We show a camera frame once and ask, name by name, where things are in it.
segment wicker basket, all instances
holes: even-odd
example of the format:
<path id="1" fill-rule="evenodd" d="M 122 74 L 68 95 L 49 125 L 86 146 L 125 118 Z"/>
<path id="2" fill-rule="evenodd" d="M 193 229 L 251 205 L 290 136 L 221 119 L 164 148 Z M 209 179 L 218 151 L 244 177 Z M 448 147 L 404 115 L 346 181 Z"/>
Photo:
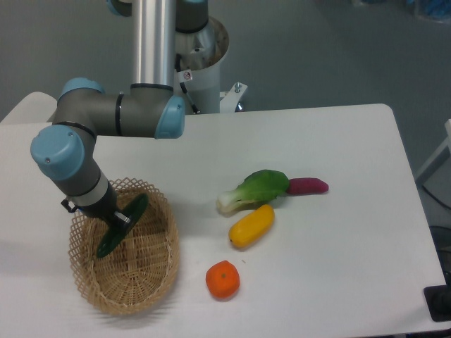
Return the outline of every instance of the wicker basket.
<path id="1" fill-rule="evenodd" d="M 97 245 L 107 230 L 99 220 L 77 212 L 70 229 L 70 267 L 83 298 L 114 315 L 149 308 L 171 287 L 179 262 L 178 231 L 164 195 L 142 180 L 111 182 L 123 208 L 137 194 L 149 196 L 149 206 L 127 237 L 105 258 Z"/>

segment black cable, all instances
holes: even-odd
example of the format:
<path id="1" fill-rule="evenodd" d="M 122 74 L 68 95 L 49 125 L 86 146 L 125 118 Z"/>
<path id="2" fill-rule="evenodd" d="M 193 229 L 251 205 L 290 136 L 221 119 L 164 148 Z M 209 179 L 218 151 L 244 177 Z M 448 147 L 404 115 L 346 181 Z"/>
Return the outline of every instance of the black cable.
<path id="1" fill-rule="evenodd" d="M 182 66 L 180 64 L 182 60 L 182 56 L 180 54 L 177 54 L 175 56 L 175 70 L 177 70 L 177 73 L 182 71 Z M 188 98 L 188 101 L 191 104 L 191 108 L 192 108 L 192 112 L 194 114 L 199 114 L 200 110 L 196 107 L 196 105 L 194 104 L 194 101 L 192 100 L 191 95 L 188 94 L 188 89 L 186 89 L 185 83 L 181 82 L 180 83 L 180 88 L 182 88 L 182 92 L 186 95 L 186 97 Z"/>
<path id="2" fill-rule="evenodd" d="M 424 192 L 427 193 L 427 195 L 429 195 L 434 201 L 440 204 L 443 208 L 451 210 L 451 206 L 448 206 L 447 204 L 443 203 L 440 199 L 435 197 L 424 185 L 422 185 L 421 188 L 424 190 Z"/>

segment toy orange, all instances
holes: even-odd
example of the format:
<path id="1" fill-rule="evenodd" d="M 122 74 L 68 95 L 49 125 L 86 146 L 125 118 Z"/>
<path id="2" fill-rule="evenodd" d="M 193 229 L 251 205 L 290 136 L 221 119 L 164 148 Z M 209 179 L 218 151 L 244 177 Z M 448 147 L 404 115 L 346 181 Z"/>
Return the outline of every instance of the toy orange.
<path id="1" fill-rule="evenodd" d="M 232 296 L 240 287 L 240 275 L 228 261 L 213 265 L 206 272 L 205 281 L 210 293 L 219 299 Z"/>

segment plastic toy food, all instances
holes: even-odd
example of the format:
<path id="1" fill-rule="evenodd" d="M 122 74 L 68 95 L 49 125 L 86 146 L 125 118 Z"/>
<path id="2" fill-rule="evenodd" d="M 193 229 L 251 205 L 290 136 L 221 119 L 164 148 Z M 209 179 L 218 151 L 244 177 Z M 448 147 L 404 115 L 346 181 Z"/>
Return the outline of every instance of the plastic toy food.
<path id="1" fill-rule="evenodd" d="M 319 178 L 292 178 L 290 186 L 287 189 L 287 194 L 290 195 L 305 195 L 305 194 L 323 194 L 329 190 L 327 183 L 321 181 Z"/>
<path id="2" fill-rule="evenodd" d="M 274 210 L 264 204 L 236 222 L 228 232 L 234 246 L 244 248 L 266 234 L 274 223 Z"/>
<path id="3" fill-rule="evenodd" d="M 288 177 L 280 171 L 256 171 L 235 190 L 220 194 L 216 205 L 220 212 L 228 213 L 247 204 L 267 203 L 284 194 L 289 186 Z"/>
<path id="4" fill-rule="evenodd" d="M 222 261 L 206 272 L 205 282 L 214 297 L 227 299 L 240 287 L 240 275 L 232 263 Z"/>

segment green leaf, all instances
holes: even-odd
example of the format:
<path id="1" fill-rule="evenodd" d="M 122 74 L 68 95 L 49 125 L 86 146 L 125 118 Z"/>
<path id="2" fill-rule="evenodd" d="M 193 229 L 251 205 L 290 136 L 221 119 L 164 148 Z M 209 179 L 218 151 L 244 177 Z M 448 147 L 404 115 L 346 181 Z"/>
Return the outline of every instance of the green leaf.
<path id="1" fill-rule="evenodd" d="M 219 211 L 228 213 L 247 204 L 269 202 L 283 194 L 289 185 L 288 177 L 280 171 L 256 171 L 246 177 L 235 190 L 220 194 L 216 205 Z"/>

